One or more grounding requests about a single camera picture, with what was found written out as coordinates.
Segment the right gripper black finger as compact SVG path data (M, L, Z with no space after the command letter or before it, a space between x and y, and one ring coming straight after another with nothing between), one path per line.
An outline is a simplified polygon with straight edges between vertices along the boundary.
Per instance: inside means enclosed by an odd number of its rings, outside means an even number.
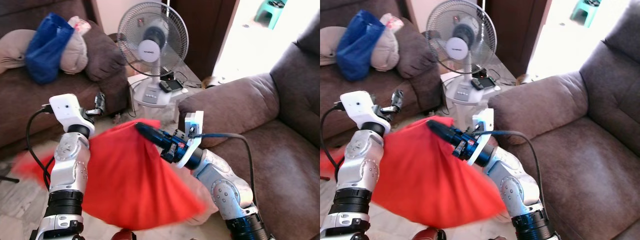
M164 130L160 130L144 122L136 122L134 127L140 135L156 146L162 149L168 149L170 147L170 139L167 138L169 134Z
M426 125L444 142L451 144L452 146L457 146L460 143L460 135L458 134L459 130L455 128L455 126L446 126L445 124L436 121L436 119L428 119L426 121Z

